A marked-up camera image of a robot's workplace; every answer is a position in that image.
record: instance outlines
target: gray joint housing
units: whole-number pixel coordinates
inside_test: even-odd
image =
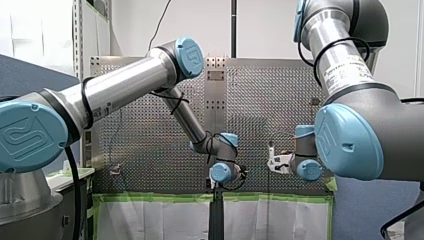
[[[424,181],[424,105],[403,104],[379,88],[350,92],[335,103],[358,112],[377,135],[384,156],[380,179]]]
[[[216,156],[218,159],[234,161],[236,159],[235,149],[228,144],[221,142],[219,137],[206,137],[203,141],[193,144],[194,151],[200,154]]]
[[[315,146],[315,134],[310,134],[304,137],[295,138],[296,148],[294,157],[290,160],[290,169],[296,172],[297,166],[308,159],[317,159],[318,153]]]

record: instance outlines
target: silver metal arm segment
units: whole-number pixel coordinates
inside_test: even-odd
[[[388,20],[378,0],[314,0],[303,13],[301,40],[314,60],[329,43],[349,36],[374,51],[386,44]],[[319,59],[328,99],[315,121],[318,153],[340,176],[423,181],[424,106],[402,104],[393,89],[375,82],[362,53],[345,41]]]

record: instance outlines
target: cable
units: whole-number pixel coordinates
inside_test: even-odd
[[[155,40],[156,35],[157,35],[157,34],[158,34],[158,32],[159,32],[160,24],[162,23],[162,20],[163,20],[163,18],[165,17],[166,11],[168,10],[168,7],[169,7],[169,4],[170,4],[170,3],[171,3],[171,0],[168,0],[168,3],[166,3],[165,9],[163,10],[162,16],[160,17],[159,22],[158,22],[158,25],[157,25],[157,27],[156,27],[155,34],[153,34],[152,39],[150,39],[149,49],[148,49],[147,51],[150,51],[150,49],[152,48],[153,40]]]
[[[73,239],[78,240],[81,232],[81,189],[79,184],[78,167],[71,147],[65,147],[65,153],[69,160],[69,166],[71,167],[72,181],[74,185],[75,221]]]
[[[178,100],[177,105],[175,105],[175,107],[171,110],[171,115],[174,115],[174,112],[178,109],[178,107],[180,106],[181,102],[186,102],[186,103],[190,103],[189,100],[184,98],[184,93],[181,93],[181,97],[180,98],[174,98],[174,97],[168,97],[168,96],[163,96],[157,93],[149,93],[150,95],[156,96],[156,97],[160,97],[160,98],[165,98],[165,99],[172,99],[172,100]]]
[[[406,210],[405,212],[399,214],[398,216],[394,217],[392,220],[388,221],[387,223],[385,223],[381,228],[380,228],[380,234],[381,236],[385,239],[386,237],[386,232],[387,229],[392,226],[393,224],[399,222],[400,220],[408,217],[409,215],[415,213],[416,211],[420,210],[421,208],[424,207],[424,201],[421,201],[420,203],[416,204],[415,206],[409,208],[408,210]]]
[[[116,137],[118,136],[119,131],[122,127],[122,108],[119,109],[119,124],[116,128],[115,132],[113,133],[112,137],[110,137],[109,143],[108,143],[108,154],[109,154],[109,161],[112,162],[112,144],[115,141]]]
[[[331,43],[329,43],[327,46],[325,46],[317,55],[315,62],[314,62],[314,78],[315,81],[318,83],[318,85],[320,87],[321,86],[321,82],[319,80],[319,76],[318,76],[318,65],[319,65],[319,61],[321,60],[322,56],[325,54],[325,52],[327,52],[330,48],[336,46],[336,44],[341,43],[341,42],[345,42],[345,41],[353,41],[356,43],[361,43],[362,45],[364,45],[364,47],[367,50],[367,55],[364,58],[364,61],[366,62],[370,56],[371,50],[370,50],[370,46],[368,45],[367,42],[365,42],[364,40],[360,39],[360,38],[356,38],[356,37],[347,37],[347,38],[342,38],[342,39],[338,39],[335,40]]]
[[[424,103],[424,98],[406,98],[400,100],[402,103]]]
[[[82,80],[81,83],[82,104],[84,105],[85,112],[87,113],[87,126],[84,129],[90,129],[91,127],[93,127],[94,124],[93,111],[91,110],[90,103],[88,102],[87,96],[85,94],[87,83],[93,78],[94,77],[88,77]]]
[[[2,96],[0,102],[6,102],[18,98],[19,96]]]
[[[302,43],[301,43],[301,42],[298,42],[298,43],[297,43],[297,51],[298,51],[298,53],[299,53],[300,58],[302,59],[302,61],[303,61],[306,65],[308,65],[308,66],[310,66],[310,67],[313,67],[313,66],[314,66],[314,64],[313,64],[313,63],[309,62],[309,61],[308,61],[308,59],[306,59],[306,58],[305,58],[305,56],[303,56],[303,53],[302,53]]]

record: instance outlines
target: perforated metal panel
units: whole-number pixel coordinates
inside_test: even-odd
[[[239,135],[238,161],[249,169],[243,191],[326,194],[322,181],[307,183],[294,175],[271,173],[268,144],[276,153],[294,150],[294,129],[313,124],[324,99],[312,70],[301,61],[229,59],[227,130]]]
[[[101,75],[137,59],[93,58],[92,73]],[[300,61],[222,58],[218,69],[211,65],[217,59],[207,61],[208,77],[184,81],[179,88],[206,130],[239,135],[237,162],[249,170],[241,191],[330,194],[323,182],[283,176],[266,165],[269,141],[277,153],[293,150],[296,125],[313,123],[318,106],[311,104],[312,99],[323,100],[323,96],[311,69]],[[219,75],[213,80],[209,71],[223,73],[225,79]],[[205,157],[189,150],[188,138],[169,113],[161,99],[145,96],[95,124],[96,192],[206,191]]]
[[[96,76],[139,58],[92,59]],[[179,84],[203,124],[203,75]],[[189,139],[163,100],[145,96],[96,123],[93,147],[97,163],[95,192],[204,192],[204,156],[189,149]]]

